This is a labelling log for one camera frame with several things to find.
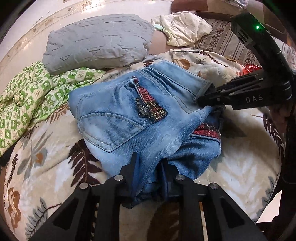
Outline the grey cloth on headboard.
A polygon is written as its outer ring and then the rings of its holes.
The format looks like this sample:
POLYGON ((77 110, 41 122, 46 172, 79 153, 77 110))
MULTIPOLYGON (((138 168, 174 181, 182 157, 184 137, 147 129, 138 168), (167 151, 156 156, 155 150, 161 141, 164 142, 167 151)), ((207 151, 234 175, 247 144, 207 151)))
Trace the grey cloth on headboard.
POLYGON ((248 6, 249 0, 228 0, 227 3, 229 3, 232 6, 235 6, 240 9, 246 9, 248 6))

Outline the red plastic bag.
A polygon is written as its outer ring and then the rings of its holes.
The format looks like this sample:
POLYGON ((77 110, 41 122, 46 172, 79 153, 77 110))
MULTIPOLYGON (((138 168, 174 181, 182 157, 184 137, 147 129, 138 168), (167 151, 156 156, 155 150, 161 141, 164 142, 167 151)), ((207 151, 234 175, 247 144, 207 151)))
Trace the red plastic bag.
POLYGON ((250 74, 250 73, 253 73, 257 70, 261 70, 262 68, 259 67, 258 65, 254 65, 254 64, 246 64, 243 69, 241 70, 240 72, 240 76, 242 75, 247 75, 247 74, 250 74))

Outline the cream crumpled cloth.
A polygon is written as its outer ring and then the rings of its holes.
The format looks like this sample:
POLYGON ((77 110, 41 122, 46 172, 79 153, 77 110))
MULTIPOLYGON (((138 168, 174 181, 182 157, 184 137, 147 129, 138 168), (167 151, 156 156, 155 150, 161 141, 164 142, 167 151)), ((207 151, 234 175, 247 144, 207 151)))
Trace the cream crumpled cloth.
POLYGON ((212 32, 209 23, 188 11, 156 16, 151 24, 166 35, 166 44, 174 47, 191 46, 212 32))

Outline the blue denim jeans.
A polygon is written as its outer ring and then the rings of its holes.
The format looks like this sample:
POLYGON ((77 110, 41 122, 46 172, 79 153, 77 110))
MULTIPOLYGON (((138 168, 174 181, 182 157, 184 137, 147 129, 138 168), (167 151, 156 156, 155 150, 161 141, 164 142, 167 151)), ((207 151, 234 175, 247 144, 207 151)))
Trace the blue denim jeans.
POLYGON ((211 81, 160 61, 70 92, 79 133, 109 176, 129 164, 133 153, 139 155, 132 198, 125 207, 156 196, 161 160, 197 179, 220 155, 223 108, 197 104, 200 96, 214 90, 211 81))

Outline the grey quilted pillow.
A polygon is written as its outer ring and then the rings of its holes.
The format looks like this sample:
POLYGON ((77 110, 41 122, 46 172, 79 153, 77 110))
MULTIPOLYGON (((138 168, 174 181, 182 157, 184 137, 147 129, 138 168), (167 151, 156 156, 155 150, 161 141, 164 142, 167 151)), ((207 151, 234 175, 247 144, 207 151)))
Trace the grey quilted pillow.
POLYGON ((153 33, 151 23, 133 14, 83 19, 49 33, 42 62, 53 75, 128 66, 148 55, 153 33))

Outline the green checkered quilt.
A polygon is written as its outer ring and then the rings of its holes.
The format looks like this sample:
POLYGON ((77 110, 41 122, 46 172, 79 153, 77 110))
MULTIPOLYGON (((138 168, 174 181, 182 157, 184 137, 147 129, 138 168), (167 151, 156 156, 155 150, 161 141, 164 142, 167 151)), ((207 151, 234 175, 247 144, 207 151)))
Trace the green checkered quilt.
POLYGON ((72 90, 91 85, 104 74, 82 67, 53 75, 40 61, 24 68, 1 94, 1 154, 64 104, 72 90))

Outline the striped brown bedsheet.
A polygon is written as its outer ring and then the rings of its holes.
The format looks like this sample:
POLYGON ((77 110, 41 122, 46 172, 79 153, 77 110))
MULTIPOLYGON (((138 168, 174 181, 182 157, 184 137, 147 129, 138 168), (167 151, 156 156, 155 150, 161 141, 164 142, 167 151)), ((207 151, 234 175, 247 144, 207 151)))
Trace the striped brown bedsheet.
MULTIPOLYGON (((207 18, 205 21, 212 26, 212 31, 195 43, 196 48, 220 54, 242 65, 260 66, 254 54, 232 33, 229 21, 207 18)), ((267 20, 264 26, 271 33, 290 68, 295 70, 295 49, 287 44, 287 32, 284 26, 278 20, 267 20)))

